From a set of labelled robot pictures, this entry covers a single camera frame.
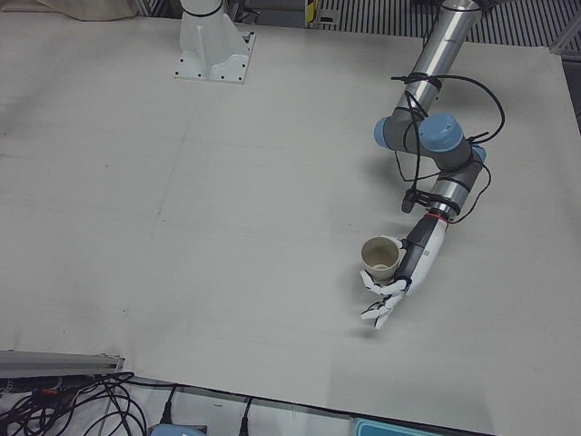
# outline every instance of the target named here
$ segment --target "wire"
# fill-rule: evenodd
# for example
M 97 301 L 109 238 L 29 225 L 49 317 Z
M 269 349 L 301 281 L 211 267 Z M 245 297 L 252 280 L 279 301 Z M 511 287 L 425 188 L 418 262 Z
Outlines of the wire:
M 478 200 L 480 199 L 480 196 L 486 191 L 486 189 L 488 189 L 488 187 L 492 184 L 492 173 L 490 172 L 490 169 L 484 164 L 484 163 L 480 163 L 482 165 L 482 168 L 485 169 L 485 171 L 488 174 L 488 182 L 486 184 L 486 186 L 484 188 L 482 188 L 482 190 L 478 193 L 478 195 L 476 196 L 476 199 L 474 200 L 474 203 L 472 204 L 472 206 L 470 207 L 470 209 L 468 210 L 468 212 L 466 212 L 463 216 L 461 216 L 460 218 L 458 218 L 457 220 L 454 221 L 450 221 L 450 224 L 458 224 L 463 222 L 464 220 L 466 220 L 468 218 L 468 216 L 474 212 L 474 209 L 476 208 L 476 205 L 478 204 Z
M 485 93 L 488 94 L 488 96 L 490 96 L 490 98 L 492 99 L 492 101 L 494 101 L 495 105 L 497 106 L 498 112 L 500 113 L 500 124 L 498 125 L 497 129 L 492 133 L 489 134 L 488 137 L 484 138 L 484 139 L 479 139 L 476 141 L 477 138 L 481 137 L 482 135 L 485 134 L 478 134 L 476 136 L 470 136 L 468 139 L 468 141 L 472 144 L 483 144 L 486 143 L 490 140 L 492 140 L 493 138 L 495 138 L 500 131 L 504 128 L 505 126 L 505 122 L 507 120 L 507 115 L 505 113 L 504 108 L 502 107 L 502 103 L 500 103 L 500 100 L 498 100 L 498 97 L 490 90 L 490 88 L 488 88 L 485 84 L 480 83 L 478 80 L 475 80 L 471 77 L 466 77 L 464 75 L 457 75 L 457 74 L 434 74 L 434 75 L 428 75 L 428 74 L 410 74 L 408 76 L 402 76 L 402 77 L 391 77 L 392 80 L 401 80 L 403 81 L 405 84 L 413 84 L 415 82 L 421 82 L 421 81 L 427 81 L 429 82 L 431 79 L 451 79 L 451 80 L 460 80 L 463 82 L 468 82 L 471 84 L 476 85 L 477 87 L 479 87 L 480 89 L 482 89 Z
M 90 381 L 73 388 L 58 390 L 34 390 L 17 401 L 10 411 L 0 413 L 0 436 L 41 436 L 50 431 L 54 436 L 63 435 L 74 413 L 94 401 L 109 400 L 114 410 L 91 423 L 84 433 L 89 434 L 97 425 L 113 417 L 119 422 L 110 431 L 113 435 L 123 427 L 129 436 L 147 434 L 147 421 L 143 409 L 131 398 L 123 386 L 133 377 L 132 372 L 97 375 Z
M 248 418 L 248 411 L 251 409 L 252 400 L 253 400 L 253 398 L 249 397 L 248 401 L 246 401 L 246 411 L 244 411 L 244 416 L 246 418 Z
M 244 416 L 242 416 L 241 424 L 240 424 L 240 431 L 238 432 L 238 436 L 249 436 L 250 433 L 248 432 L 248 411 L 251 408 L 252 404 L 252 397 L 248 397 L 246 401 L 246 410 L 244 411 Z

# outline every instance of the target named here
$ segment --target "white table surface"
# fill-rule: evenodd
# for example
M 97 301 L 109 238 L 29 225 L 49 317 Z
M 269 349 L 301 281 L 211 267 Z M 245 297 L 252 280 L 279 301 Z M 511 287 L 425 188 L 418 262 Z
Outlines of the white table surface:
M 375 332 L 405 235 L 373 125 L 421 41 L 257 27 L 245 85 L 173 79 L 179 21 L 0 14 L 0 348 L 502 435 L 581 434 L 581 141 L 557 57 L 466 44 L 493 185 Z M 478 89 L 445 85 L 469 134 Z M 479 185 L 485 180 L 480 177 Z

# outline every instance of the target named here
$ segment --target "electrical cable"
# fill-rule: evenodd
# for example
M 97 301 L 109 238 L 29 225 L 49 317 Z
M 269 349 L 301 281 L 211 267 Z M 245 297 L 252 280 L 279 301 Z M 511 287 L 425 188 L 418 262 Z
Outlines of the electrical cable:
M 490 132 L 484 132 L 483 134 L 477 134 L 477 135 L 470 136 L 469 138 L 467 138 L 467 141 L 470 143 L 470 145 L 482 144 L 482 143 L 490 141 L 491 139 L 495 138 L 500 133 L 500 131 L 503 129 L 503 127 L 505 125 L 506 114 L 505 114 L 504 108 L 502 107 L 502 103 L 500 103 L 500 100 L 498 100 L 497 96 L 487 86 L 485 86 L 484 84 L 480 83 L 479 81 L 477 81 L 475 79 L 472 79 L 471 77 L 465 77 L 463 75 L 456 75 L 456 74 L 427 75 L 427 74 L 414 74 L 414 73 L 412 73 L 408 76 L 391 77 L 391 78 L 392 78 L 392 80 L 401 80 L 405 84 L 412 84 L 414 82 L 419 82 L 419 81 L 430 82 L 432 79 L 453 79 L 453 80 L 460 80 L 460 81 L 474 84 L 474 85 L 478 86 L 479 88 L 481 88 L 482 90 L 484 90 L 490 96 L 490 98 L 494 101 L 494 103 L 497 106 L 498 112 L 500 113 L 500 124 L 499 124 L 498 128 L 492 134 Z M 419 103 L 419 101 L 413 96 L 412 93 L 410 93 L 409 91 L 404 91 L 404 95 L 406 97 L 406 103 L 407 103 L 408 107 L 402 108 L 402 109 L 407 110 L 407 112 L 409 112 L 410 117 L 411 117 L 411 123 L 408 125 L 408 127 L 404 131 L 403 146 L 404 146 L 405 150 L 409 150 L 408 145 L 407 145 L 407 137 L 408 137 L 408 132 L 409 132 L 410 127 L 413 126 L 414 133 L 416 134 L 416 150 L 415 150 L 416 169 L 415 169 L 415 173 L 414 173 L 414 178 L 407 179 L 403 175 L 403 172 L 401 170 L 401 164 L 399 161 L 399 157 L 398 157 L 398 154 L 396 152 L 396 162 L 398 164 L 399 175 L 401 176 L 402 180 L 404 180 L 405 182 L 412 182 L 411 187 L 406 191 L 406 195 L 404 196 L 404 200 L 402 203 L 402 211 L 407 212 L 407 213 L 411 212 L 411 209 L 413 208 L 414 203 L 420 204 L 424 207 L 428 207 L 430 202 L 439 202 L 439 203 L 443 203 L 443 204 L 447 205 L 448 207 L 450 207 L 451 209 L 455 210 L 456 213 L 459 213 L 460 210 L 459 210 L 458 205 L 451 202 L 449 199 L 442 197 L 442 196 L 439 196 L 439 195 L 435 195 L 433 193 L 427 193 L 425 191 L 421 191 L 418 189 L 418 181 L 425 180 L 425 179 L 428 179 L 430 177 L 440 175 L 442 172 L 433 173 L 433 174 L 429 174 L 429 175 L 421 176 L 421 177 L 419 176 L 421 153 L 419 150 L 420 144 L 419 144 L 419 128 L 418 128 L 417 117 L 419 116 L 423 120 L 423 119 L 428 117 L 428 113 L 422 107 L 422 105 Z M 490 169 L 487 166 L 485 166 L 483 162 L 481 162 L 479 160 L 475 160 L 474 158 L 470 159 L 466 163 L 466 165 L 473 164 L 473 163 L 480 164 L 482 166 L 482 168 L 485 169 L 485 171 L 488 174 L 487 184 L 478 193 L 474 203 L 472 204 L 472 206 L 470 207 L 468 212 L 465 213 L 460 218 L 457 218 L 454 221 L 450 221 L 451 224 L 461 223 L 466 218 L 468 218 L 468 216 L 470 216 L 472 214 L 472 212 L 474 212 L 474 209 L 476 208 L 476 205 L 478 204 L 478 200 L 480 199 L 480 196 L 492 184 L 492 173 L 490 172 Z
M 454 221 L 450 221 L 450 224 L 458 224 L 463 222 L 464 220 L 466 220 L 468 218 L 468 216 L 474 212 L 474 209 L 476 208 L 476 205 L 478 204 L 478 200 L 480 199 L 480 196 L 486 191 L 486 189 L 488 189 L 488 187 L 492 184 L 492 173 L 490 172 L 490 169 L 484 164 L 484 163 L 480 163 L 482 165 L 482 168 L 485 169 L 485 171 L 488 174 L 488 182 L 486 184 L 486 186 L 484 188 L 482 188 L 482 190 L 478 193 L 478 195 L 476 196 L 476 199 L 474 200 L 474 202 L 472 203 L 472 206 L 470 206 L 470 209 L 468 209 L 468 212 L 466 212 L 464 215 L 462 215 L 460 218 L 458 218 L 457 220 Z
M 162 418 L 160 419 L 160 424 L 172 424 L 172 398 L 175 394 L 175 391 L 178 389 L 178 385 L 175 384 L 172 387 L 172 391 L 170 392 L 170 396 L 168 397 L 167 401 L 165 402 L 165 406 L 163 407 Z
M 412 73 L 410 75 L 401 76 L 401 77 L 391 77 L 391 80 L 400 80 L 404 84 L 413 84 L 415 82 L 422 82 L 422 81 L 429 82 L 430 79 L 451 79 L 451 80 L 459 80 L 459 81 L 474 84 L 475 86 L 482 89 L 485 93 L 487 93 L 488 96 L 492 99 L 492 101 L 497 106 L 498 112 L 500 114 L 500 124 L 498 125 L 497 129 L 492 134 L 489 134 L 488 137 L 486 137 L 484 139 L 480 139 L 478 141 L 476 141 L 476 139 L 481 137 L 482 135 L 485 135 L 485 134 L 478 134 L 475 136 L 470 136 L 469 138 L 467 138 L 470 143 L 472 143 L 474 145 L 486 143 L 486 142 L 492 140 L 493 138 L 495 138 L 500 133 L 500 131 L 504 128 L 505 122 L 507 120 L 507 115 L 505 113 L 504 108 L 502 107 L 502 103 L 500 103 L 500 100 L 498 100 L 498 97 L 490 90 L 490 88 L 488 88 L 485 84 L 480 83 L 476 79 L 473 79 L 471 77 L 466 77 L 464 75 L 458 75 L 458 74 L 433 74 L 433 75 L 429 75 L 429 74 L 417 74 L 417 73 Z
M 250 433 L 248 432 L 248 411 L 251 408 L 252 404 L 252 397 L 248 397 L 246 401 L 246 410 L 244 411 L 244 415 L 242 416 L 241 424 L 240 424 L 240 431 L 238 432 L 238 436 L 249 436 Z
M 79 408 L 102 400 L 109 400 L 114 410 L 89 425 L 85 435 L 100 423 L 117 417 L 120 421 L 110 431 L 110 436 L 122 427 L 129 436 L 145 436 L 147 421 L 143 409 L 123 387 L 132 377 L 132 372 L 118 372 L 94 376 L 90 381 L 72 388 L 33 390 L 17 401 L 11 410 L 0 413 L 0 436 L 41 436 L 48 431 L 52 431 L 54 436 L 61 436 Z

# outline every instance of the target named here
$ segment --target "floor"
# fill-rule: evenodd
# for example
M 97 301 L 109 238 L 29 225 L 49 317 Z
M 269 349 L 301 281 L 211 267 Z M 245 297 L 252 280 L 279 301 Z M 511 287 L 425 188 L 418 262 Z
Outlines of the floor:
M 577 124 L 581 130 L 581 62 L 564 61 L 563 69 L 565 70 L 566 82 L 569 85 Z

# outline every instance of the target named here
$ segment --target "white robotic hand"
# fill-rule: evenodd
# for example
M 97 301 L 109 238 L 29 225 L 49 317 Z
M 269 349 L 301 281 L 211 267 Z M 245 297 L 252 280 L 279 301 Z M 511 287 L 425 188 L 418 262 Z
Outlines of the white robotic hand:
M 367 289 L 384 297 L 368 307 L 361 319 L 375 319 L 375 328 L 380 329 L 403 297 L 420 287 L 444 242 L 447 227 L 442 217 L 427 213 L 402 241 L 406 253 L 389 282 L 375 281 L 365 270 L 359 273 Z

